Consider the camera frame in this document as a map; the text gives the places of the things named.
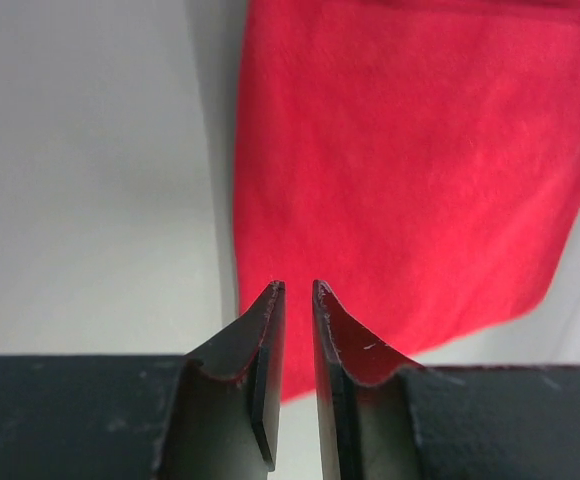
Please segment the red t-shirt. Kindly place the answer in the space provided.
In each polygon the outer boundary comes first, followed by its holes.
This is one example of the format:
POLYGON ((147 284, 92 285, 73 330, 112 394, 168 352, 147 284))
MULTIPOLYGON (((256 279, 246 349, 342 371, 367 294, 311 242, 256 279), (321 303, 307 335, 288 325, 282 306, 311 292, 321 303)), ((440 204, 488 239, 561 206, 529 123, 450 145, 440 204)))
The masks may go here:
POLYGON ((580 209, 580 1, 253 1, 239 80, 240 304, 311 292, 414 355, 544 298, 580 209))

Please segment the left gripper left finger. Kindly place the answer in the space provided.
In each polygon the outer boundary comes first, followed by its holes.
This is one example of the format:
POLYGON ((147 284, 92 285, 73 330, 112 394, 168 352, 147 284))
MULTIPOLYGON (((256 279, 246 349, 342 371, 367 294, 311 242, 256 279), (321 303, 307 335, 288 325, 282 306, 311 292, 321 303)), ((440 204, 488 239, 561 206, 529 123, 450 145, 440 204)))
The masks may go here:
POLYGON ((264 479, 285 286, 183 355, 0 356, 0 479, 264 479))

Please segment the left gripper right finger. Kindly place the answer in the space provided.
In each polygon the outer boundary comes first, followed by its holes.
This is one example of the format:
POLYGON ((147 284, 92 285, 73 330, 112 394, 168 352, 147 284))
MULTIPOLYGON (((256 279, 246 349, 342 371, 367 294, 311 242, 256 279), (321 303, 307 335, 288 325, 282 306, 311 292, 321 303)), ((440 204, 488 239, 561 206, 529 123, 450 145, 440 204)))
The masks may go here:
POLYGON ((327 479, 580 479, 580 365, 424 366, 313 284, 327 479))

